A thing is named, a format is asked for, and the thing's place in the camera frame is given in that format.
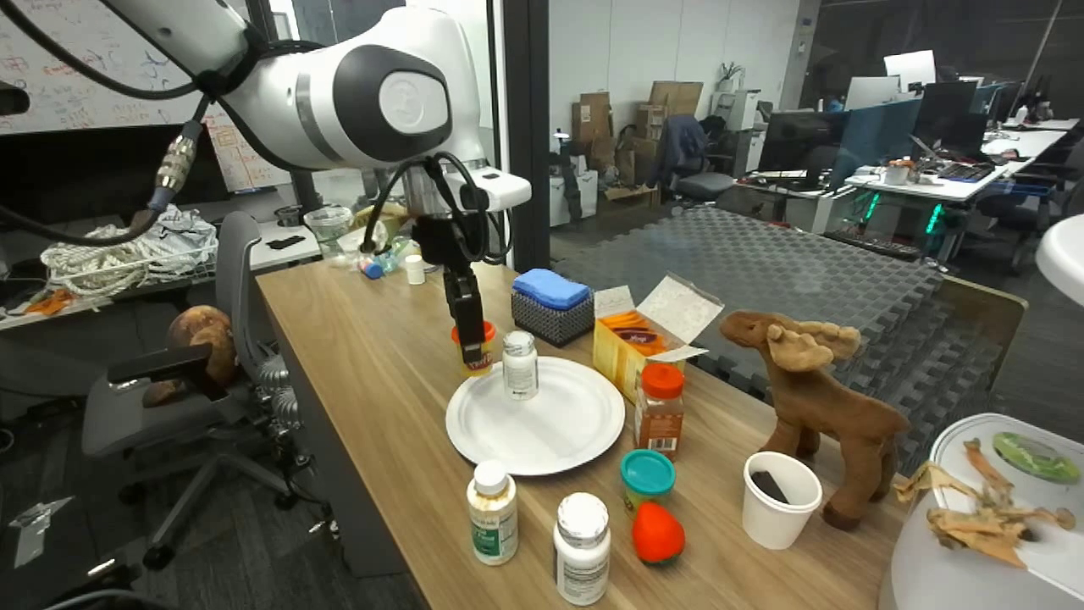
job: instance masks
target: red bottle cap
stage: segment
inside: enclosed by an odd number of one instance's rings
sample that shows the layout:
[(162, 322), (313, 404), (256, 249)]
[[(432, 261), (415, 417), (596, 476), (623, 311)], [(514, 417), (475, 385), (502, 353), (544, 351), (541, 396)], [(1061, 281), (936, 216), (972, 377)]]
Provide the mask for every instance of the red bottle cap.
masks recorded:
[(685, 390), (685, 370), (675, 362), (648, 362), (639, 385), (648, 396), (675, 400)]

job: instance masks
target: white cup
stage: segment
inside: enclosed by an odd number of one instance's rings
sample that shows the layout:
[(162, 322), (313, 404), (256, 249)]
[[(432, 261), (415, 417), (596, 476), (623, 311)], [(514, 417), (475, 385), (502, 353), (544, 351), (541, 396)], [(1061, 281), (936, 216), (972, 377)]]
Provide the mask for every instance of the white cup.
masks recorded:
[[(767, 470), (785, 496), (776, 503), (766, 496), (750, 476)], [(740, 526), (750, 544), (766, 548), (788, 548), (806, 529), (808, 516), (820, 508), (821, 488), (820, 478), (797, 458), (779, 450), (755, 450), (744, 460), (744, 508)]]

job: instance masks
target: white bottle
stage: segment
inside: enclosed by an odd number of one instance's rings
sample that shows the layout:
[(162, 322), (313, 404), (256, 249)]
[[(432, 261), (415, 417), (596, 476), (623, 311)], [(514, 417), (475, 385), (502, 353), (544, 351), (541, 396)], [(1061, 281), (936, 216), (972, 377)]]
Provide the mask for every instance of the white bottle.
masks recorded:
[(538, 395), (538, 351), (532, 334), (508, 334), (502, 351), (502, 377), (508, 395), (534, 396)]
[(610, 511), (596, 496), (565, 496), (553, 526), (556, 592), (571, 608), (598, 605), (610, 587)]
[(467, 484), (467, 504), (476, 562), (505, 565), (519, 548), (519, 497), (508, 468), (482, 460)]
[(425, 261), (419, 257), (415, 241), (406, 244), (401, 267), (406, 267), (406, 286), (425, 281)]

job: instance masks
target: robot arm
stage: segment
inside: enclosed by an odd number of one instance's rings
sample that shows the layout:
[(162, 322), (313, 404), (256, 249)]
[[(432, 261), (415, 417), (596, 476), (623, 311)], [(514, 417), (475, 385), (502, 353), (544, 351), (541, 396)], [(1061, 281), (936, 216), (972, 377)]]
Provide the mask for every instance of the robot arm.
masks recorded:
[(375, 28), (305, 56), (266, 56), (219, 0), (104, 0), (213, 95), (246, 143), (283, 171), (399, 171), (454, 157), (449, 185), (475, 185), (483, 211), (511, 211), (532, 187), (483, 163), (476, 81), (464, 32), (439, 12), (397, 7)]

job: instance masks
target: wooden toy animal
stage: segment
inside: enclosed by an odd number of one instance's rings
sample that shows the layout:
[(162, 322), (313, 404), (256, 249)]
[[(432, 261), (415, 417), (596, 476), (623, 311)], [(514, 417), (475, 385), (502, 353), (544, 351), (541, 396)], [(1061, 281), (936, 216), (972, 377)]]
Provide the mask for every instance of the wooden toy animal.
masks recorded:
[(836, 385), (826, 366), (851, 360), (860, 334), (829, 322), (793, 322), (767, 311), (732, 311), (721, 335), (755, 351), (767, 370), (776, 435), (766, 450), (808, 460), (820, 435), (840, 440), (843, 478), (821, 520), (852, 529), (895, 478), (896, 436), (908, 427), (895, 406)]

